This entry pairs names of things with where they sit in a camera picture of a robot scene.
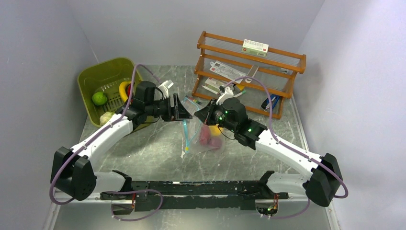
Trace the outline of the yellow pear toy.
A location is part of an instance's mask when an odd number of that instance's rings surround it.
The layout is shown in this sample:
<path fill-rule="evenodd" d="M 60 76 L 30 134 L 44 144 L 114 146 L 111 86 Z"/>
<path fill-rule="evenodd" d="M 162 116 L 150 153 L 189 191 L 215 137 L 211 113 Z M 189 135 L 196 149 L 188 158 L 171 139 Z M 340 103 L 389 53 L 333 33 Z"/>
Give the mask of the yellow pear toy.
<path fill-rule="evenodd" d="M 217 137 L 222 135 L 223 128 L 219 127 L 218 125 L 216 126 L 209 126 L 210 134 L 212 137 Z"/>

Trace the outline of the dark red sweet potato toy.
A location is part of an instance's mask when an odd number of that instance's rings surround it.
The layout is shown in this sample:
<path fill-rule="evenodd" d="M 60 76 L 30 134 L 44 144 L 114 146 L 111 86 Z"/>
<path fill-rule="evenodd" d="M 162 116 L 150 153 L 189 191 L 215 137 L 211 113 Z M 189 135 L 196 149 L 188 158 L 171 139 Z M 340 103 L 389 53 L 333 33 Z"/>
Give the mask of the dark red sweet potato toy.
<path fill-rule="evenodd" d="M 210 130 L 209 127 L 206 125 L 203 125 L 201 127 L 201 131 L 200 131 L 200 136 L 199 136 L 199 143 L 203 146 L 208 145 L 208 141 L 211 138 L 211 134 L 210 134 Z"/>

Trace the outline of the clear zip bag blue zipper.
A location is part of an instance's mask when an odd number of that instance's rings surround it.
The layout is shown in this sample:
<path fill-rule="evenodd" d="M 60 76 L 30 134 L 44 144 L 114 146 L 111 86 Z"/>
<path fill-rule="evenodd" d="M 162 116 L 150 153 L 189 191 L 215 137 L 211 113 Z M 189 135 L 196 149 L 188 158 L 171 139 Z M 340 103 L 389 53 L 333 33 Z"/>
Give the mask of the clear zip bag blue zipper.
<path fill-rule="evenodd" d="M 195 112 L 202 109 L 201 103 L 188 96 L 184 97 L 181 103 L 192 115 L 192 119 L 181 121 L 183 151 L 185 153 L 201 153 L 210 150 L 223 150 L 225 141 L 221 134 L 222 129 L 218 129 L 216 126 L 207 126 L 194 115 Z"/>

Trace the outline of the red chili toy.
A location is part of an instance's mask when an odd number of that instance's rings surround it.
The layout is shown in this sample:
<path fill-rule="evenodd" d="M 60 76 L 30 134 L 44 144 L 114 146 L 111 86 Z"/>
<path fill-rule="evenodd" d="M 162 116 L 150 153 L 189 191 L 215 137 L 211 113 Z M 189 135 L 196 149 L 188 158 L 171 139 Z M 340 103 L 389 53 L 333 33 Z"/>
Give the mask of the red chili toy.
<path fill-rule="evenodd" d="M 127 87 L 126 87 L 126 94 L 127 94 L 127 99 L 126 100 L 128 100 L 128 99 L 130 99 L 132 96 L 132 92 L 131 92 L 131 85 L 129 84 L 129 85 L 127 85 Z"/>

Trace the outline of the yellow banana toy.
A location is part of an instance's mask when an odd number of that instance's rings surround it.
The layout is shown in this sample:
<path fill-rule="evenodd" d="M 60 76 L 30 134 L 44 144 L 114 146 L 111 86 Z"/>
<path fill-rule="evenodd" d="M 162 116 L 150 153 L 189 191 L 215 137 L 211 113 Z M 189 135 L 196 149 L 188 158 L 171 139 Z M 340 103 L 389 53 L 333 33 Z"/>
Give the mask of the yellow banana toy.
<path fill-rule="evenodd" d="M 129 85 L 129 84 L 131 85 L 130 81 L 123 81 L 119 85 L 119 95 L 120 95 L 123 102 L 125 102 L 126 99 L 127 99 L 127 94 L 126 94 L 125 89 L 126 89 L 127 85 Z"/>

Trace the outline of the pale green cabbage toy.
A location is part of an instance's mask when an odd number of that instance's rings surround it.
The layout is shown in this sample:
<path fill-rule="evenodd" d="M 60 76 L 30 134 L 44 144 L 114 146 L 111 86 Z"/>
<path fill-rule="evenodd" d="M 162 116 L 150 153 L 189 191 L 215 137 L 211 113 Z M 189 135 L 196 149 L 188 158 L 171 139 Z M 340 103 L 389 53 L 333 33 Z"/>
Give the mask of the pale green cabbage toy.
<path fill-rule="evenodd" d="M 99 117 L 100 125 L 103 126 L 103 125 L 105 125 L 107 122 L 109 122 L 113 115 L 115 115 L 114 112 L 105 112 L 104 114 L 102 114 L 102 115 Z"/>

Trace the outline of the green lime toy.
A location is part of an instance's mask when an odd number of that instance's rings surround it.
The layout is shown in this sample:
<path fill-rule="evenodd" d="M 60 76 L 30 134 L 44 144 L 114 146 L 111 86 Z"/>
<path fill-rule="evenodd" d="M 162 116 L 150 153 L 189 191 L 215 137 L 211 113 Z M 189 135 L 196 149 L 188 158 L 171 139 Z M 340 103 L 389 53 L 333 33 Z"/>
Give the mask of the green lime toy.
<path fill-rule="evenodd" d="M 108 97 L 104 92 L 96 92 L 92 95 L 91 100 L 95 106 L 102 106 L 108 102 Z"/>

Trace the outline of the purple onion toy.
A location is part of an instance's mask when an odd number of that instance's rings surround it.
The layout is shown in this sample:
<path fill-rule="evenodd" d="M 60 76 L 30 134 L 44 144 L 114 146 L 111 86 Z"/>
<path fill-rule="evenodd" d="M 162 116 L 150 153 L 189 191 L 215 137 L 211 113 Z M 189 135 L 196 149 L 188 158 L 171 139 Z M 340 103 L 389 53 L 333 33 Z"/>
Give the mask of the purple onion toy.
<path fill-rule="evenodd" d="M 208 141 L 208 146 L 212 149 L 220 149 L 223 146 L 223 141 L 219 137 L 213 137 Z"/>

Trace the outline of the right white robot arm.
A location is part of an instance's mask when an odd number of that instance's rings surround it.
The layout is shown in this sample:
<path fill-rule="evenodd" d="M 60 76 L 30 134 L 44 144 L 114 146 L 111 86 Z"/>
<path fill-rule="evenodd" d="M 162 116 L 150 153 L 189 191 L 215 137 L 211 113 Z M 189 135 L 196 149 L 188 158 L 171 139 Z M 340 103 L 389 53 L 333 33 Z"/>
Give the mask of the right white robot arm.
<path fill-rule="evenodd" d="M 267 153 L 297 171 L 295 175 L 273 174 L 259 184 L 263 198 L 275 193 L 293 193 L 307 196 L 313 203 L 328 207 L 343 186 L 338 160 L 330 153 L 321 156 L 308 152 L 277 136 L 265 125 L 248 117 L 245 106 L 237 98 L 228 98 L 221 104 L 211 100 L 194 115 L 205 125 L 231 131 L 239 144 Z"/>

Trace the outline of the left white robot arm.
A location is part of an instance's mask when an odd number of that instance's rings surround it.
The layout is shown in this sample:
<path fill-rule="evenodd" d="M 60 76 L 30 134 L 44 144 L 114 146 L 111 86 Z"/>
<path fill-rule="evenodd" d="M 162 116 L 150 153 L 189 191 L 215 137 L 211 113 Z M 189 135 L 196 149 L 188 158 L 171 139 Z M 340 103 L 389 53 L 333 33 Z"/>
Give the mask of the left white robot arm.
<path fill-rule="evenodd" d="M 150 81 L 137 84 L 132 98 L 116 111 L 112 118 L 81 143 L 71 147 L 60 147 L 54 154 L 50 198 L 54 188 L 82 201 L 93 193 L 112 193 L 127 199 L 133 191 L 132 179 L 119 172 L 95 172 L 93 165 L 120 139 L 147 124 L 148 118 L 160 118 L 165 122 L 192 119 L 175 93 L 169 96 L 162 84 L 157 87 Z"/>

